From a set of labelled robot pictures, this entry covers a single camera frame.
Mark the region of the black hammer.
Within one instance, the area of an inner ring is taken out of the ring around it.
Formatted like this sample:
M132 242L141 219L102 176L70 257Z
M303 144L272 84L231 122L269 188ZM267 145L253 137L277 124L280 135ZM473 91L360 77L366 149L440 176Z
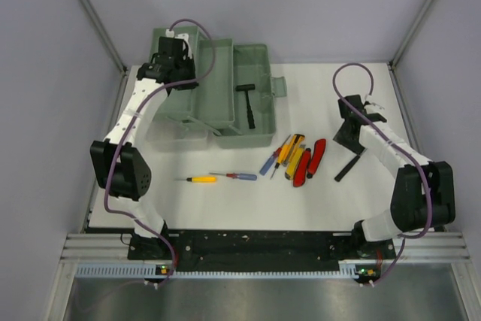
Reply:
M342 179L351 171L351 169L355 166L355 164L360 160L361 156L362 156L361 154L354 156L334 177L334 180L336 182L341 182Z
M250 104L250 94L249 94L249 92L255 89L256 89L256 86L253 83L237 85L235 88L237 92L242 92L245 96L246 108L247 108L247 122L248 122L249 129L256 128L255 118L253 115L252 106Z

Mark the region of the green translucent tool box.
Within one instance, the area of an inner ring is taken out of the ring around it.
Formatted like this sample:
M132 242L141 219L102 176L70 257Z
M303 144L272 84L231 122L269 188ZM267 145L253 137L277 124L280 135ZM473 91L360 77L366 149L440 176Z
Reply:
M230 38L212 41L197 26L156 28L150 53L168 30L189 35L195 70L203 79L194 89L172 90L154 116L187 132L211 132L219 147L267 147L277 131L275 100L286 96L286 81L272 77L266 44L236 44ZM237 85L253 83L249 92L255 129L249 129L245 96Z

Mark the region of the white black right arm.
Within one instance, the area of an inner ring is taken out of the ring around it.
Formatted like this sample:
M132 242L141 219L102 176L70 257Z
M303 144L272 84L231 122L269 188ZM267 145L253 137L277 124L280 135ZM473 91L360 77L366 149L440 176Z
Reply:
M338 107L343 122L334 141L357 156L371 153L395 180L388 208L353 226L354 254L369 257L381 241L455 220L454 177L447 162L434 162L414 150L372 101L349 95L339 99Z

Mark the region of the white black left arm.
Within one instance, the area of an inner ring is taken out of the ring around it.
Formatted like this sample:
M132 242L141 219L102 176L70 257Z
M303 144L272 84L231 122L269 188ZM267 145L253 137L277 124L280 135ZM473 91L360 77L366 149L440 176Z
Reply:
M135 234L146 238L144 249L154 258L174 252L165 233L165 221L143 197L152 171L142 156L147 130L168 98L172 86L191 86L195 61L189 35L168 30L158 50L137 72L132 95L119 119L102 141L93 141L90 156L97 183L104 190L104 209L128 217Z

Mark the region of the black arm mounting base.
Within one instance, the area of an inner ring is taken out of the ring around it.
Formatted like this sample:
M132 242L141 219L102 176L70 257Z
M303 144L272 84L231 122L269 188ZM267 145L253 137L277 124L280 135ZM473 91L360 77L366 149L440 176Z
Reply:
M351 247L350 233L169 229L158 238L133 235L128 258L175 261L177 271L336 271L343 260L376 263L395 257L392 241L367 252Z

